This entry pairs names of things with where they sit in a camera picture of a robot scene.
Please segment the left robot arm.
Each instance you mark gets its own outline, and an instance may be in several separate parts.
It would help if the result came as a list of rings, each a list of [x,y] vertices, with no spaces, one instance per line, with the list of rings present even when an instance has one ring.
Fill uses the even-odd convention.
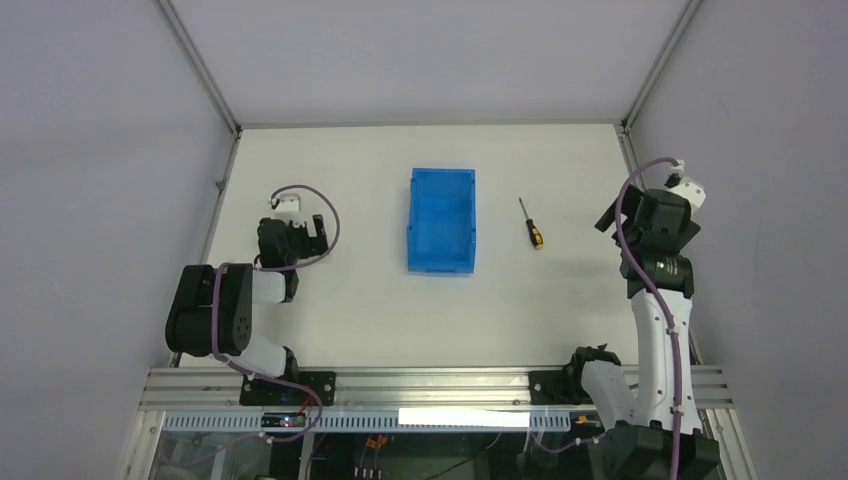
[[[301,260],[319,258],[329,249],[323,216],[313,215],[312,222],[314,234],[302,221],[261,219],[255,265],[185,266],[166,320],[168,348],[234,364],[248,376],[262,374],[298,382],[293,351],[254,331],[253,306],[294,300],[299,287],[294,266]]]

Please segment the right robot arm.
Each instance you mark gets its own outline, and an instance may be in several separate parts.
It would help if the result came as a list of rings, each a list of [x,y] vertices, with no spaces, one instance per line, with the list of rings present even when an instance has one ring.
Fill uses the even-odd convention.
[[[565,373],[592,402],[605,429],[597,443],[608,479],[706,479],[720,462],[697,413],[689,334],[694,272],[683,248],[700,231],[693,216],[703,186],[626,187],[596,222],[621,250],[620,273],[638,340],[638,382],[627,383],[604,347],[576,350]]]

